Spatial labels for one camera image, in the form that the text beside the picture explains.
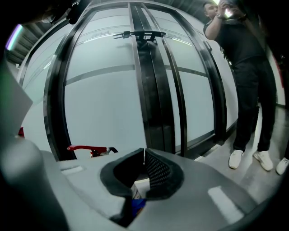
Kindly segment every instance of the wrist watch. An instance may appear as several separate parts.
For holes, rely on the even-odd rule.
[[[222,16],[220,13],[217,13],[217,14],[216,14],[216,17],[219,18],[219,19],[225,19],[225,17]]]

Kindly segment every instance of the white stripe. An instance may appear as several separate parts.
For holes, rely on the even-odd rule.
[[[82,166],[78,165],[76,167],[73,167],[73,168],[69,168],[69,169],[64,169],[64,170],[61,170],[61,172],[64,174],[64,175],[69,175],[69,174],[72,174],[72,173],[76,173],[76,172],[80,172],[84,170]]]
[[[199,160],[201,160],[201,159],[203,159],[204,157],[202,157],[202,156],[199,156],[197,159],[194,159],[195,161],[199,161]]]
[[[244,217],[244,214],[222,191],[221,186],[209,189],[208,194],[229,224],[234,224]]]
[[[51,61],[45,66],[43,67],[43,69],[45,69],[46,67],[48,67],[51,64]]]
[[[85,40],[83,43],[90,42],[90,41],[92,41],[92,40],[99,39],[99,38],[105,38],[105,37],[113,36],[113,35],[115,35],[115,34],[118,34],[118,33],[111,33],[111,34],[100,35],[100,36],[97,36],[97,37],[94,37],[94,38],[90,38],[90,39],[88,39],[88,40]]]
[[[135,181],[135,184],[144,183],[144,182],[148,182],[148,181],[149,181],[149,178],[143,179],[143,180],[137,180],[137,181]]]
[[[186,42],[186,41],[183,41],[183,40],[181,40],[181,39],[178,39],[178,38],[172,38],[174,41],[178,41],[178,42],[182,42],[182,43],[184,43],[184,44],[187,44],[187,45],[189,45],[189,46],[192,46],[190,43],[188,43],[188,42]]]

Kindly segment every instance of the black mesh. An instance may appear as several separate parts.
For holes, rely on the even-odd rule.
[[[166,164],[150,154],[145,155],[145,163],[151,189],[166,182],[171,172]]]

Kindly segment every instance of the white surface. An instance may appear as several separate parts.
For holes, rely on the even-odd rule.
[[[37,77],[33,81],[30,81],[29,85],[24,88],[24,91],[28,94],[34,104],[38,104],[40,101],[43,101],[44,87],[48,70],[49,66],[42,69]]]
[[[130,31],[128,8],[109,9],[97,12],[84,28],[77,43],[103,34]]]
[[[244,217],[241,210],[238,209],[233,201],[222,191],[221,186],[209,189],[208,195],[212,198],[229,224],[234,224]]]
[[[187,140],[214,130],[214,108],[209,80],[180,72],[186,105]]]
[[[51,152],[44,125],[43,101],[30,108],[22,127],[26,139],[35,143],[40,150]]]
[[[112,33],[111,29],[108,28],[108,24],[118,25],[114,28],[114,32],[123,32],[124,30],[121,25],[129,25],[128,18],[129,16],[127,15],[94,20],[87,25],[90,30],[85,28],[84,32],[87,34],[90,33],[90,31],[94,32],[97,29],[98,33],[101,31],[103,33]],[[113,39],[113,37],[102,37],[100,39],[79,44],[73,51],[67,72],[67,79],[102,68],[121,65],[134,65],[135,63],[132,54],[131,39]]]

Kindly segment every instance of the glass door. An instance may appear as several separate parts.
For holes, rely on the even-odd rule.
[[[200,55],[192,44],[187,33],[175,18],[166,12],[147,9],[143,5],[143,12],[152,30],[165,32],[165,41],[175,59],[179,73],[186,110],[186,138],[187,148],[204,140],[214,133],[214,104],[208,75]],[[179,103],[172,73],[172,67],[161,38],[156,38],[172,95],[172,106],[175,124],[176,151],[181,149],[182,120],[179,115]]]
[[[170,86],[165,65],[155,38],[156,34],[147,22],[139,5],[129,5],[133,21],[132,39],[137,43],[137,55],[141,68],[150,145],[148,147],[175,153],[175,126]]]
[[[65,86],[65,114],[72,145],[145,148],[142,106],[127,7],[96,12],[73,50]],[[75,151],[77,158],[88,152]]]

